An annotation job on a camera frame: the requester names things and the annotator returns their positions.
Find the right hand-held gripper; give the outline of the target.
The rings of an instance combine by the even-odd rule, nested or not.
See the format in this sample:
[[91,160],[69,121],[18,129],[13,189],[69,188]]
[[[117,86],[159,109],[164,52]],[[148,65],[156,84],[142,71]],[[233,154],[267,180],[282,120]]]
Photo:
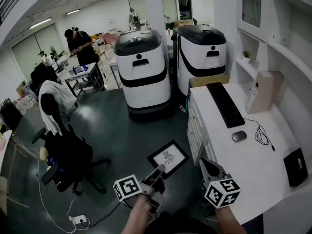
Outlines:
[[241,192],[232,176],[213,160],[200,158],[199,165],[206,189],[203,197],[216,209],[232,205]]

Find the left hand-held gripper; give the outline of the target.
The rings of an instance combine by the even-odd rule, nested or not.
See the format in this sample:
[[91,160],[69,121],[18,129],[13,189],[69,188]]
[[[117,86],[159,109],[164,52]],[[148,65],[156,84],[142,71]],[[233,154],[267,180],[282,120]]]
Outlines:
[[165,191],[165,180],[161,178],[165,165],[160,164],[147,177],[138,181],[135,175],[117,180],[114,191],[119,202],[126,202],[126,199],[139,194],[148,196],[148,203],[152,206],[152,213],[157,213],[165,202],[163,193]]

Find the black framed picture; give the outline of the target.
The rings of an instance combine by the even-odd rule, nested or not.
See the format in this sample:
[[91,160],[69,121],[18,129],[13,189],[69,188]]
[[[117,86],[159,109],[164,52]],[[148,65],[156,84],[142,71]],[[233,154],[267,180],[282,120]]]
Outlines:
[[162,177],[167,179],[179,168],[181,168],[182,165],[190,159],[190,157],[175,140],[172,140],[149,155],[147,159],[154,168],[163,164],[165,169]]

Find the person's left forearm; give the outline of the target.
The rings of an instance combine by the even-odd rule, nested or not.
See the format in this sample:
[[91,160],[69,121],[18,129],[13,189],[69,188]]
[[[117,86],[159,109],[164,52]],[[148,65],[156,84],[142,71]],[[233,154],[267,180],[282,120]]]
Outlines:
[[139,194],[121,234],[144,234],[151,210],[148,196]]

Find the person's right forearm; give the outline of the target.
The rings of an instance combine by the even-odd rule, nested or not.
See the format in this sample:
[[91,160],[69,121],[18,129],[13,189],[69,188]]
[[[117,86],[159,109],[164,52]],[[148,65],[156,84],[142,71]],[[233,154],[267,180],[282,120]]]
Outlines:
[[215,209],[221,234],[247,234],[239,224],[230,207]]

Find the grey computer mouse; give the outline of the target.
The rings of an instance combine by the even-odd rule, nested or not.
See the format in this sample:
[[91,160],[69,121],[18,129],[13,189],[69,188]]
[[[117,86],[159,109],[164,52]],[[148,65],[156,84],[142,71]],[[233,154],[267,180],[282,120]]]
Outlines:
[[232,140],[234,142],[240,142],[247,138],[247,134],[244,131],[238,131],[232,134]]

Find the white shelf cabinet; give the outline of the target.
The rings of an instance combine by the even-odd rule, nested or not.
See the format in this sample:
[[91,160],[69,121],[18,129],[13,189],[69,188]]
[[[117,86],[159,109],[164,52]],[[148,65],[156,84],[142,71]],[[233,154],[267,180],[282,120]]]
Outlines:
[[[284,75],[275,102],[305,145],[312,141],[312,0],[270,0],[267,41],[256,39],[260,42],[257,73],[279,71]],[[247,99],[255,78],[236,63],[236,44],[231,79],[244,89]]]

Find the person's black clothing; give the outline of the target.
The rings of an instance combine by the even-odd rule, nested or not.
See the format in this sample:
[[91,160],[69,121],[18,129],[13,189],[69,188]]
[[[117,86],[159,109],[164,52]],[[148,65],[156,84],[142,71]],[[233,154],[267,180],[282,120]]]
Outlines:
[[144,234],[217,234],[217,232],[197,219],[162,212],[148,225]]

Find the black keyboard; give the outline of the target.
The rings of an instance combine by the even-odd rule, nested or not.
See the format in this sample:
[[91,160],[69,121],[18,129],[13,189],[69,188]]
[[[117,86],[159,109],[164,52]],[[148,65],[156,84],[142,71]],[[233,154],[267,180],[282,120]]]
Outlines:
[[227,128],[238,127],[245,121],[221,82],[206,84],[214,102],[219,109]]

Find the black tissue box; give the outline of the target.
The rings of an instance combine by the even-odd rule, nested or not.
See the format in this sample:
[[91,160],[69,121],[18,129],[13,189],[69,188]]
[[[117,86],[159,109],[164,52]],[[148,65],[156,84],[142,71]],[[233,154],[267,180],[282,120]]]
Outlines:
[[283,161],[290,187],[300,185],[308,177],[308,170],[301,148],[291,152]]

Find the white power strip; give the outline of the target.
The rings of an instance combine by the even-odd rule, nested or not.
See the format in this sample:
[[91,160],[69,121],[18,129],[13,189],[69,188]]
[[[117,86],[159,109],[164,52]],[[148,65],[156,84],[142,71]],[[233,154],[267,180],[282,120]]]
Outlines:
[[79,215],[79,216],[70,216],[69,220],[74,224],[82,224],[87,222],[87,217],[85,215]]

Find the brown cardboard box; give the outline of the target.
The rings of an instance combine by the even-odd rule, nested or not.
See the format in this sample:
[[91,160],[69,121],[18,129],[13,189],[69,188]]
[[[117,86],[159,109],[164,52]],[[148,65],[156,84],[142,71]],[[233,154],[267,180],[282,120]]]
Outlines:
[[206,77],[194,77],[189,80],[189,87],[202,87],[206,84],[220,82],[222,84],[229,83],[230,75],[216,75],[216,76],[206,76]]

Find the black office chair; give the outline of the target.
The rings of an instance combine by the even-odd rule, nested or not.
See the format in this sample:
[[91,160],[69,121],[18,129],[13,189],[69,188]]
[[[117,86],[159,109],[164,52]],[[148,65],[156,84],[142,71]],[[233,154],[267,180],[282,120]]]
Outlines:
[[76,195],[81,195],[77,187],[83,179],[87,181],[101,194],[106,193],[92,180],[90,171],[103,164],[111,163],[111,159],[105,158],[92,162],[93,150],[86,140],[78,137],[71,125],[66,128],[61,120],[59,105],[52,94],[42,94],[41,108],[60,127],[61,133],[53,134],[46,128],[40,129],[32,138],[34,144],[38,139],[45,141],[44,147],[47,150],[47,162],[49,169],[41,177],[41,182],[46,185],[50,181],[55,183],[59,192],[66,191],[73,185],[72,191]]
[[31,73],[30,90],[38,96],[40,88],[46,80],[58,82],[58,76],[52,66],[45,66],[41,63]]

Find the beige binder folder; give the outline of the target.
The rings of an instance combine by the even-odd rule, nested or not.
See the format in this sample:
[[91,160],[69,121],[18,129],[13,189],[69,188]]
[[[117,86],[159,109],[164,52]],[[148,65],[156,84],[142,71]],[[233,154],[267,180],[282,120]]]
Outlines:
[[245,106],[247,114],[269,110],[283,80],[284,75],[279,71],[259,71]]

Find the white and black delivery robot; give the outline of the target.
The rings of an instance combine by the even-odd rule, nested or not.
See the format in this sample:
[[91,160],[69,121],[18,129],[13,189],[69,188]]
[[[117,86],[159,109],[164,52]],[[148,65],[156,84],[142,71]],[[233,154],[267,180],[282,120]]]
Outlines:
[[114,46],[129,117],[149,120],[173,112],[170,75],[156,30],[122,32]]
[[226,38],[207,25],[175,27],[171,37],[174,47],[174,74],[182,95],[188,95],[191,78],[220,75],[226,69]]

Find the grey metal work table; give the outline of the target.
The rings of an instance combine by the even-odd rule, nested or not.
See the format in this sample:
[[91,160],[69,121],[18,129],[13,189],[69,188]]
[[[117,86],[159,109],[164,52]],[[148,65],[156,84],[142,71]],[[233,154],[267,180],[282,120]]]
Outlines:
[[91,63],[79,67],[80,72],[73,68],[63,69],[57,74],[61,82],[64,82],[74,96],[78,96],[85,89],[93,88],[96,92],[106,91],[103,73],[97,63]]

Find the white cloth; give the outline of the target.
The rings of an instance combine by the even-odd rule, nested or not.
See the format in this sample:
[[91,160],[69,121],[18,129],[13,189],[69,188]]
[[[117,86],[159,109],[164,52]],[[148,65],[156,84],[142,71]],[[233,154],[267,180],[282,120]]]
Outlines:
[[43,122],[53,135],[66,136],[60,116],[68,114],[77,106],[77,98],[64,86],[57,82],[46,80],[39,90],[39,108]]

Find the black case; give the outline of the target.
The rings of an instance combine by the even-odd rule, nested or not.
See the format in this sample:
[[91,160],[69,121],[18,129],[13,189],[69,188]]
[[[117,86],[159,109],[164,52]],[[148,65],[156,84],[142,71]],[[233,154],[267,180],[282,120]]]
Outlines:
[[7,98],[0,107],[0,118],[4,121],[5,125],[14,132],[17,130],[18,124],[22,119],[22,114],[12,101]]

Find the black standing fan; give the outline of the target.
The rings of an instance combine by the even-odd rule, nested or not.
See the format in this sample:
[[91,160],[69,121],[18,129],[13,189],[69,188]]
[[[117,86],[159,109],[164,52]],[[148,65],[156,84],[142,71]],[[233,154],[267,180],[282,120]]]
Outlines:
[[53,46],[50,47],[51,49],[51,59],[52,59],[52,67],[54,68],[56,73],[60,73],[64,69],[64,60],[62,59],[62,56],[59,56],[54,49]]

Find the ribbed glass cabinet door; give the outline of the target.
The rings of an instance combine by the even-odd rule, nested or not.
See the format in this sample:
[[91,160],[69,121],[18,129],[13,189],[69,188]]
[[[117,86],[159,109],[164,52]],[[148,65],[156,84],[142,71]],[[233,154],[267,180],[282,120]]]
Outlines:
[[236,0],[237,28],[266,42],[269,31],[270,0]]

